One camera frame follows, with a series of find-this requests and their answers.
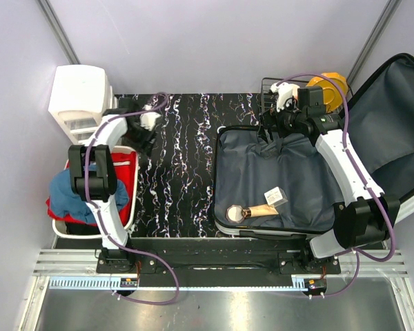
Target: gray wall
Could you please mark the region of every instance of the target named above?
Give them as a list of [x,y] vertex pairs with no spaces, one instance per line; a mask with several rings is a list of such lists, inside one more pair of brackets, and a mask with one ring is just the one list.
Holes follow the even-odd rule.
[[0,0],[0,330],[12,330],[40,248],[52,243],[44,201],[68,140],[48,114],[66,58],[33,0]]
[[[388,58],[400,52],[414,55],[414,0],[402,1],[353,84],[354,89],[359,88]],[[395,230],[397,246],[402,250],[414,287],[414,214],[399,222]]]
[[262,77],[347,75],[386,0],[51,0],[115,92],[258,92]]

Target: blue towel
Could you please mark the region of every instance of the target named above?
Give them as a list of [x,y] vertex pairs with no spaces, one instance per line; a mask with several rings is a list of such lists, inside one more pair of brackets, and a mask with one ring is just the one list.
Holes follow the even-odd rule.
[[[89,169],[95,170],[95,165],[91,165]],[[69,169],[63,170],[53,178],[49,185],[49,194],[50,209],[58,217],[65,217],[69,214],[74,219],[86,224],[97,223],[86,202],[82,201],[78,194],[72,192]],[[118,180],[117,191],[115,192],[115,201],[117,202],[118,211],[123,209],[129,202],[126,186],[120,180]]]

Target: reflective floor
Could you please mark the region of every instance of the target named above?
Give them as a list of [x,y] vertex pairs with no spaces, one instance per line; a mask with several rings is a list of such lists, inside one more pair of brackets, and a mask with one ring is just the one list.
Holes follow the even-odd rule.
[[[344,286],[328,281],[328,292]],[[138,299],[165,300],[169,292],[137,292]],[[117,301],[109,292],[49,290],[38,330],[404,330],[386,279],[358,279],[331,299],[285,297],[300,293],[182,292],[170,306]]]

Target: marble tabletop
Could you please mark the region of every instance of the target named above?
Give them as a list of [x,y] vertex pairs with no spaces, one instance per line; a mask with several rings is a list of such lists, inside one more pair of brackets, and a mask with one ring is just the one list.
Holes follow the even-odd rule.
[[[150,96],[129,95],[140,105]],[[257,125],[258,94],[170,94],[151,157],[141,155],[133,237],[218,237],[211,216],[220,126]]]

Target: open suitcase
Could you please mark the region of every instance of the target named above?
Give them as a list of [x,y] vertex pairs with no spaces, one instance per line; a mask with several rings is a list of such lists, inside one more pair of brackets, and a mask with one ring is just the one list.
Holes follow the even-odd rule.
[[[348,102],[351,143],[385,193],[408,205],[414,196],[414,57],[398,54],[385,62]],[[226,234],[322,234],[343,208],[339,186],[324,158],[300,134],[266,143],[258,126],[219,131],[215,151],[213,216]],[[264,193],[280,187],[288,202],[279,215],[231,223],[231,205],[265,204]]]

